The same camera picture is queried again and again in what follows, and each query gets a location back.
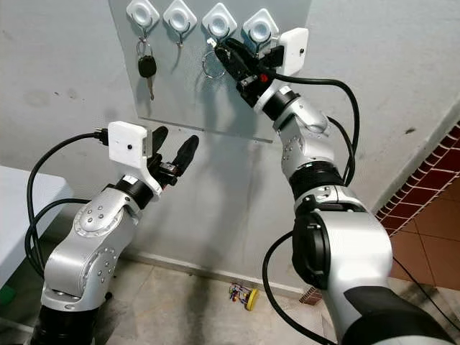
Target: car key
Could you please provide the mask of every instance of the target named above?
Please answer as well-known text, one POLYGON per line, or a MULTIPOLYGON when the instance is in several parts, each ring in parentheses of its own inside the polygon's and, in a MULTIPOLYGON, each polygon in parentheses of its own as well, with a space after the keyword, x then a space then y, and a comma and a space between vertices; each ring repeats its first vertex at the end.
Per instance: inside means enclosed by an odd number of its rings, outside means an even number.
POLYGON ((153 55, 144 55, 137 62, 137 68, 141 77, 147 79, 147 86, 150 92, 150 99, 153 101, 153 76, 157 72, 157 63, 153 55))

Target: wall stain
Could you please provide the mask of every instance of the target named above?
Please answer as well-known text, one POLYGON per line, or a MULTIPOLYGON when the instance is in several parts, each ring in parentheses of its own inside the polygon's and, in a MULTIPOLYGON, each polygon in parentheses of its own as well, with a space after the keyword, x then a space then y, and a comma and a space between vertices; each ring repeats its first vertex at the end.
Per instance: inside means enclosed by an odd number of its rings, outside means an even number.
POLYGON ((406 129, 404 133, 405 133, 405 134, 410 134, 410 133, 415 132, 416 130, 417 130, 417 129, 415 129, 414 127, 411 127, 411 128, 406 129))
POLYGON ((6 38, 6 40, 8 41, 14 41, 14 37, 12 36, 12 34, 10 34, 9 32, 7 32, 6 30, 2 30, 1 33, 3 34, 3 36, 6 38))
POLYGON ((70 99, 78 99, 77 90, 75 90, 74 88, 69 88, 67 90, 67 96, 69 96, 70 99))
POLYGON ((118 111, 115 108, 107 108, 103 111, 103 117, 107 122, 115 121, 119 118, 118 111))
POLYGON ((50 105, 50 95, 43 90, 29 90, 24 94, 26 104, 34 108, 44 108, 50 105))

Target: gray wall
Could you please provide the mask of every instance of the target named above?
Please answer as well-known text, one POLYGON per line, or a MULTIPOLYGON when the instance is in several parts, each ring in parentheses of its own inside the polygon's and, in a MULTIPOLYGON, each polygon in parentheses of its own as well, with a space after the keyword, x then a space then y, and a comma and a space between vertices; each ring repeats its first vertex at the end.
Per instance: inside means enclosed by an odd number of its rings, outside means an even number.
MULTIPOLYGON (((370 206, 388 193, 427 140, 458 115, 460 3, 314 1, 303 75, 350 84, 362 110, 353 188, 370 206), (414 132, 405 132, 413 127, 414 132)), ((0 164, 30 169, 50 146, 121 119, 139 121, 106 1, 3 0, 0 3, 0 164)), ((298 86, 314 105, 351 129, 343 93, 298 86)), ((170 127, 164 154, 193 130, 170 127)), ((263 254, 293 224, 280 172, 280 145, 199 132, 195 162, 175 188, 149 206, 132 249, 260 277, 263 254)), ((345 149, 333 133, 339 165, 345 149)), ((43 171, 90 197, 116 173, 105 147, 64 149, 43 171)), ((74 208, 53 224, 66 232, 74 208)), ((273 258, 275 282, 302 287, 286 244, 273 258)))

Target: cable connector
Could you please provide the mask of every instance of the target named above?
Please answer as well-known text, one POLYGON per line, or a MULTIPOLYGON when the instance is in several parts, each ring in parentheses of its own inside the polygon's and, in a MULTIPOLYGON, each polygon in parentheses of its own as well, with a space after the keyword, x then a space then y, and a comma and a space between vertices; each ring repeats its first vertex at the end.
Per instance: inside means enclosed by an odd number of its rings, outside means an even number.
POLYGON ((109 130, 107 128, 96 128, 94 137, 99 140, 104 146, 109 145, 109 130))

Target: white hook holder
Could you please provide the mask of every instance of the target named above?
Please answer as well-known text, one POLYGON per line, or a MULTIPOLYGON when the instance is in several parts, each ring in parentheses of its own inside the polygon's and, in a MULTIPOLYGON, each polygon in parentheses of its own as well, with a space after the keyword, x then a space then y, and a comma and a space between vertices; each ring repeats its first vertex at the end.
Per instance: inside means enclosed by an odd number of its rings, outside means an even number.
POLYGON ((280 33, 278 26, 267 9, 260 9, 243 23, 243 31, 256 45, 267 42, 280 33))
POLYGON ((163 20, 179 35, 179 46, 182 46, 183 35, 190 32, 198 21, 183 0, 174 0, 163 13, 163 20))
POLYGON ((126 13, 145 33, 149 32, 160 19, 158 11, 149 0, 132 0, 126 8, 126 13))
POLYGON ((230 36, 238 27, 236 20, 221 2, 217 3, 201 20, 201 24, 216 39, 230 36))

